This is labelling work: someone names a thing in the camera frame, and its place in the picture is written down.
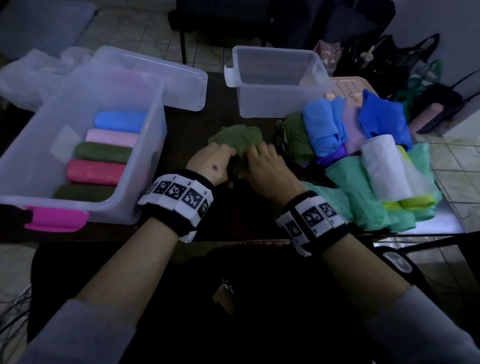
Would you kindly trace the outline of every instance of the dark table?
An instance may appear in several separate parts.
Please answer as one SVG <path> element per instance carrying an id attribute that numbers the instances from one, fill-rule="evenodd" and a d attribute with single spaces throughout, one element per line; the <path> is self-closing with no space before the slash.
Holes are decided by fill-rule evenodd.
<path id="1" fill-rule="evenodd" d="M 32 113 L 9 108 L 1 117 L 0 152 L 3 153 L 16 135 L 26 125 Z M 193 112 L 165 107 L 168 135 L 162 151 L 156 177 L 183 168 L 190 157 L 207 144 L 210 136 L 222 126 L 245 124 L 257 126 L 264 140 L 273 142 L 276 135 L 276 119 L 244 119 L 239 114 L 237 92 L 225 85 L 221 73 L 208 74 L 206 105 L 202 111 Z M 302 168 L 288 164 L 303 181 L 333 187 L 318 166 Z M 280 240 L 288 236 L 277 228 L 275 218 L 277 207 L 260 198 L 244 182 L 238 182 L 233 189 L 219 186 L 214 191 L 215 203 L 198 226 L 197 241 L 245 241 Z M 0 241 L 9 243 L 61 242 L 61 241 L 124 241 L 128 239 L 146 219 L 142 217 L 136 225 L 114 225 L 87 223 L 77 232 L 48 233 L 26 230 L 23 225 L 31 220 L 31 212 L 14 206 L 0 205 Z M 356 226 L 352 232 L 357 235 L 377 237 L 392 236 L 388 231 L 365 233 Z M 444 200 L 439 204 L 437 216 L 417 224 L 413 231 L 403 235 L 455 235 L 463 228 Z"/>

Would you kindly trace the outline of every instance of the plastic bag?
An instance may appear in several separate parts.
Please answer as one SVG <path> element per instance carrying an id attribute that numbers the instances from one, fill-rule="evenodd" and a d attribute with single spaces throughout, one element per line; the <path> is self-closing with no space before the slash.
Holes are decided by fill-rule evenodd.
<path id="1" fill-rule="evenodd" d="M 0 96 L 16 107 L 37 111 L 78 66 L 89 63 L 92 51 L 69 47 L 60 59 L 37 49 L 0 70 Z"/>

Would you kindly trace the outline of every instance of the person's right hand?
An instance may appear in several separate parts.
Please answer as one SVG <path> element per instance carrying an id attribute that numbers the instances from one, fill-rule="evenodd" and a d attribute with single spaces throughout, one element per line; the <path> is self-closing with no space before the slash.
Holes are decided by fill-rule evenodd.
<path id="1" fill-rule="evenodd" d="M 246 155 L 250 172 L 244 173 L 241 178 L 260 196 L 284 207 L 307 190 L 288 169 L 283 158 L 277 155 L 274 145 L 267 146 L 265 142 L 261 142 L 247 149 Z"/>

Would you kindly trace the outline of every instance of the white wall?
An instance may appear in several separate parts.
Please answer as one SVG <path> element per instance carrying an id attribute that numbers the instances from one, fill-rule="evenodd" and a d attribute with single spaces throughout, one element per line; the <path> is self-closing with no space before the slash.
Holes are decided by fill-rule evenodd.
<path id="1" fill-rule="evenodd" d="M 480 69 L 480 0 L 396 0 L 396 16 L 385 33 L 392 34 L 399 47 L 409 47 L 424 38 L 440 33 L 440 45 L 430 60 L 441 59 L 441 79 L 451 85 L 470 72 Z M 480 72 L 456 89 L 463 96 L 480 91 Z M 470 102 L 457 119 L 466 120 L 456 126 L 452 137 L 480 136 L 480 96 Z"/>

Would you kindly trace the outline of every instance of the plastic storage bin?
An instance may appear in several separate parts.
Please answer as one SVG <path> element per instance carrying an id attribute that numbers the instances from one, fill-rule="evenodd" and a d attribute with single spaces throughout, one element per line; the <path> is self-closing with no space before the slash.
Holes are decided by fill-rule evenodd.
<path id="1" fill-rule="evenodd" d="M 94 116 L 102 110 L 148 111 L 115 193 L 97 203 L 50 198 L 67 183 L 66 165 L 73 149 L 94 128 Z M 141 213 L 136 202 L 152 181 L 166 135 L 158 76 L 82 66 L 38 110 L 0 158 L 0 204 L 33 210 L 28 227 L 35 230 L 75 231 L 87 219 L 134 224 Z"/>
<path id="2" fill-rule="evenodd" d="M 165 106 L 191 111 L 200 111 L 205 106 L 208 75 L 204 71 L 109 46 L 100 47 L 92 63 L 160 76 L 164 82 Z"/>
<path id="3" fill-rule="evenodd" d="M 283 118 L 323 97 L 332 83 L 311 50 L 236 46 L 227 86 L 236 87 L 240 116 Z"/>

